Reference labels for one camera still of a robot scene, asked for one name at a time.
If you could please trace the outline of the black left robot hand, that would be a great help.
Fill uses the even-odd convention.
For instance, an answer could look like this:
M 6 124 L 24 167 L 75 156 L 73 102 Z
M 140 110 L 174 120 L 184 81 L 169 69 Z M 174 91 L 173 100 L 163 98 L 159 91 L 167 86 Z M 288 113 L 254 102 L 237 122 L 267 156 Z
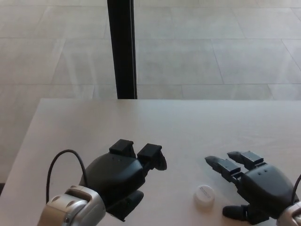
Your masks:
M 134 152 L 133 141 L 120 139 L 86 168 L 87 181 L 80 180 L 102 198 L 106 212 L 115 218 L 125 218 L 144 197 L 139 188 L 145 183 L 150 170 L 166 170 L 167 162 L 162 146 L 146 144 Z

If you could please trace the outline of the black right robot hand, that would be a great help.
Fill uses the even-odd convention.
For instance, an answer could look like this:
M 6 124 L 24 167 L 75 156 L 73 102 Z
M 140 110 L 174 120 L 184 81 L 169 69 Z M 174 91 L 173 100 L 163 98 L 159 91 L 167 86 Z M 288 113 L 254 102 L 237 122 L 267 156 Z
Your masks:
M 301 180 L 292 183 L 277 167 L 251 151 L 229 152 L 228 159 L 207 156 L 212 169 L 237 188 L 247 205 L 225 206 L 223 216 L 257 225 L 270 218 L 278 226 L 301 224 L 301 200 L 296 191 Z

